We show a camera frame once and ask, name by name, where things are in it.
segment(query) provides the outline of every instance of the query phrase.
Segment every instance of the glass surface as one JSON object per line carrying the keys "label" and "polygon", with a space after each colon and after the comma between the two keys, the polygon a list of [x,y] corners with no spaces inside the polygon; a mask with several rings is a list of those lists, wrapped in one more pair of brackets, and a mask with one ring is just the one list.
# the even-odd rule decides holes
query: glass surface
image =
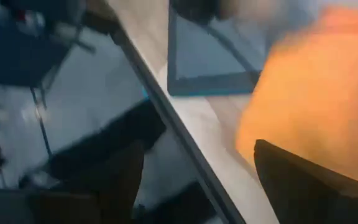
{"label": "glass surface", "polygon": [[[10,45],[11,39],[4,38],[6,44]],[[159,207],[159,205],[174,198],[170,204],[182,205],[181,209],[184,211],[173,212],[170,216],[172,220],[177,221],[183,216],[182,213],[189,213],[189,210],[192,209],[189,205],[195,204],[198,208],[203,209],[199,209],[199,212],[192,218],[198,218],[202,216],[201,212],[207,211],[205,217],[202,216],[203,218],[216,219],[214,208],[197,183],[193,167],[189,166],[189,158],[182,153],[181,146],[174,140],[173,134],[159,133],[160,135],[157,137],[154,136],[153,130],[156,127],[160,127],[161,132],[165,130],[158,113],[151,113],[154,116],[150,115],[150,111],[154,112],[155,110],[136,111],[138,112],[135,113],[136,117],[139,119],[135,121],[121,119],[120,122],[117,122],[120,124],[117,125],[118,128],[112,128],[110,125],[124,114],[128,115],[138,105],[147,103],[146,109],[154,108],[144,93],[137,74],[124,51],[112,41],[110,35],[95,32],[87,27],[80,30],[78,42],[82,46],[75,44],[71,47],[68,45],[70,46],[68,54],[61,66],[58,66],[57,72],[54,73],[52,68],[54,66],[51,66],[50,73],[43,77],[44,97],[39,88],[34,88],[33,94],[28,87],[0,85],[0,148],[3,158],[6,160],[0,170],[0,189],[3,191],[18,189],[23,185],[28,189],[34,188],[35,185],[44,189],[55,187],[61,183],[58,180],[67,181],[69,177],[59,179],[56,175],[51,174],[57,170],[54,169],[56,166],[52,166],[50,163],[46,165],[52,157],[70,150],[70,153],[64,155],[69,155],[66,158],[69,161],[73,158],[74,162],[61,162],[62,166],[58,168],[61,168],[61,173],[66,176],[77,177],[77,172],[80,171],[70,172],[74,169],[73,167],[80,167],[79,170],[81,170],[85,167],[96,166],[95,164],[99,165],[100,161],[93,160],[93,158],[102,157],[100,155],[105,156],[106,154],[103,154],[105,152],[114,157],[116,154],[112,156],[112,152],[122,149],[115,146],[122,142],[124,142],[122,145],[125,145],[126,139],[138,141],[140,138],[145,145],[144,150],[148,150],[146,155],[143,154],[144,151],[141,154],[141,158],[145,158],[142,184],[134,205],[135,208],[139,208],[139,213],[144,213],[144,209],[147,211],[161,209],[162,212],[154,212],[154,214],[166,216],[166,207]],[[32,59],[34,61],[23,60],[22,68],[27,69],[27,66],[31,65],[37,67],[35,62],[38,62],[39,58],[32,56]],[[6,66],[5,60],[0,61],[0,67],[3,66]],[[16,74],[13,73],[5,72],[0,75],[17,80]],[[142,139],[144,136],[149,137],[150,135],[157,138],[158,143],[154,144],[154,142]],[[90,136],[96,136],[96,138],[92,141],[82,141]],[[96,162],[89,165],[89,160]],[[128,162],[128,166],[133,166],[133,163]],[[119,167],[119,169],[111,170],[119,172],[123,169]],[[108,175],[106,170],[98,170],[95,173],[112,176]],[[22,181],[23,177],[30,177],[27,179],[30,180],[26,183]],[[96,181],[92,180],[87,179],[86,181],[89,181],[87,184],[100,184],[99,186],[102,187],[112,186],[111,184],[95,183]],[[117,194],[125,195],[125,192],[117,192]],[[6,196],[0,196],[0,203],[3,203],[7,207],[6,209],[14,207],[17,210],[22,210],[23,214],[15,210],[12,212],[16,213],[19,218],[28,219],[28,222],[22,223],[32,223],[32,220],[28,218],[30,211],[26,210],[27,207],[24,203],[27,198],[21,197],[22,195],[13,195],[13,198],[6,198]]]}
{"label": "glass surface", "polygon": [[[176,78],[261,70],[265,60],[265,38],[253,24],[213,19],[200,26],[176,16]],[[233,54],[236,51],[250,66],[244,66]]]}

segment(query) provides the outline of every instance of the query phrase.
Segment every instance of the wooden table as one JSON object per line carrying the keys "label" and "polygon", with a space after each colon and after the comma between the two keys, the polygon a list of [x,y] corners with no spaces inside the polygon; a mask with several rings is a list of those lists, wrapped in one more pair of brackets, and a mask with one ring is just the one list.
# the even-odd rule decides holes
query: wooden table
{"label": "wooden table", "polygon": [[151,100],[190,155],[221,218],[228,223],[278,223],[255,170],[234,149],[238,119],[249,96],[170,96],[168,0],[106,1],[132,43],[123,49],[130,52]]}

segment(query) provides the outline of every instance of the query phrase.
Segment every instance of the orange cushion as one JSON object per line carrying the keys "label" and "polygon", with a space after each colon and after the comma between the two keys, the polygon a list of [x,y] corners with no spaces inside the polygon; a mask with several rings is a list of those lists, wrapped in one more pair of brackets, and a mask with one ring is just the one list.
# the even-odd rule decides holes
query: orange cushion
{"label": "orange cushion", "polygon": [[272,49],[236,148],[252,166],[256,139],[358,180],[358,11],[327,7]]}

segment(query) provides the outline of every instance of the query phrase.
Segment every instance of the tablet screen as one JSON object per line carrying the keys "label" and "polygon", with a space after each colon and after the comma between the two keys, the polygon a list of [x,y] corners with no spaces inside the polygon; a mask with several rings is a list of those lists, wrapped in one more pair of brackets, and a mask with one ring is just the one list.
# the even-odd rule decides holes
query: tablet screen
{"label": "tablet screen", "polygon": [[175,20],[176,79],[262,69],[264,39],[249,24],[213,19],[200,26],[178,15]]}

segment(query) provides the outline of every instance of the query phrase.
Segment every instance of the tablet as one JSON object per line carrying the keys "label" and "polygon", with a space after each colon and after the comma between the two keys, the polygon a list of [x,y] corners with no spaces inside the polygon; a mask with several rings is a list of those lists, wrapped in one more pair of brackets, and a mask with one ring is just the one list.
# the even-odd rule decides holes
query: tablet
{"label": "tablet", "polygon": [[173,96],[251,93],[265,62],[263,35],[235,19],[199,25],[170,5],[168,92]]}

